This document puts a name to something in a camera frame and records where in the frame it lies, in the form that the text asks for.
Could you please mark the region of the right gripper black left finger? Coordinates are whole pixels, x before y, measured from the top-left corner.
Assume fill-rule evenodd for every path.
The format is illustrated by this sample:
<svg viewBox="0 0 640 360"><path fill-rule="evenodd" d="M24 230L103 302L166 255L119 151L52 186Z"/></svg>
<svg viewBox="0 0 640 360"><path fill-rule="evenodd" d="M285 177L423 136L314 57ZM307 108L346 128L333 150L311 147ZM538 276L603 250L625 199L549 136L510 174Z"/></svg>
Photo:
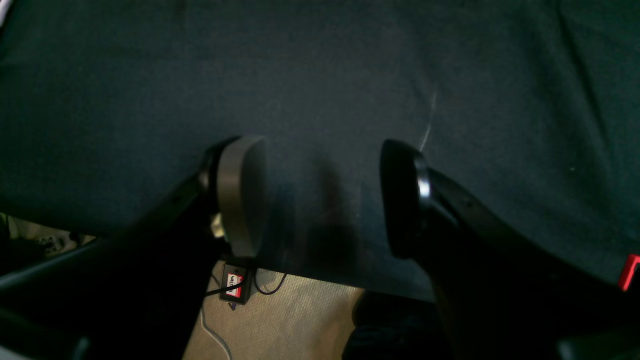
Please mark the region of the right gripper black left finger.
<svg viewBox="0 0 640 360"><path fill-rule="evenodd" d="M266 142L215 144L124 230L1 276L1 348L27 360L180 360L221 255L258 255Z"/></svg>

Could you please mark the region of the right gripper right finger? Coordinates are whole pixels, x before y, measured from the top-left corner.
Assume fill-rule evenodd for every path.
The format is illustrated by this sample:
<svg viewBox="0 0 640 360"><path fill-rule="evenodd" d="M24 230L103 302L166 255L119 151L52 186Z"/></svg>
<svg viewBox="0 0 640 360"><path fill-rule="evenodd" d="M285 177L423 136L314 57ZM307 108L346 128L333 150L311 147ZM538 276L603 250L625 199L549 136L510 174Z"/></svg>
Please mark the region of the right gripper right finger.
<svg viewBox="0 0 640 360"><path fill-rule="evenodd" d="M382 142L394 256L429 276L460 360L637 360L639 294L553 255L396 139Z"/></svg>

